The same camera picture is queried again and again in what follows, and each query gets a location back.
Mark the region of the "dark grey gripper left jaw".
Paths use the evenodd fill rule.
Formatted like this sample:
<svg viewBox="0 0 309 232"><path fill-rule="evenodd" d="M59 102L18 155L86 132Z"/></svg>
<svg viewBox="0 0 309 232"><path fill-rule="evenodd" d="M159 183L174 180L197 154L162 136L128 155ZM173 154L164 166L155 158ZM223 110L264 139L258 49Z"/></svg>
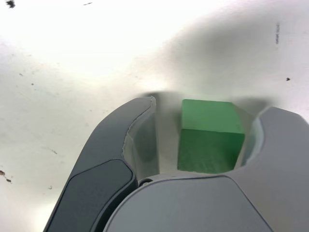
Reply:
<svg viewBox="0 0 309 232"><path fill-rule="evenodd" d="M85 143L45 226L100 232L139 182L159 173L156 100L133 99L106 116Z"/></svg>

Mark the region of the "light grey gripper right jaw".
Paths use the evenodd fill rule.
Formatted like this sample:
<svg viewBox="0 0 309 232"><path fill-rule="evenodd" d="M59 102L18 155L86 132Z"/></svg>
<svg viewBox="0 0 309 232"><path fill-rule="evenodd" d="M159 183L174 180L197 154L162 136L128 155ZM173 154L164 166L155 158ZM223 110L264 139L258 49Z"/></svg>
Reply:
<svg viewBox="0 0 309 232"><path fill-rule="evenodd" d="M306 232L309 125L270 107L253 123L245 161L217 175L153 181L126 197L106 232Z"/></svg>

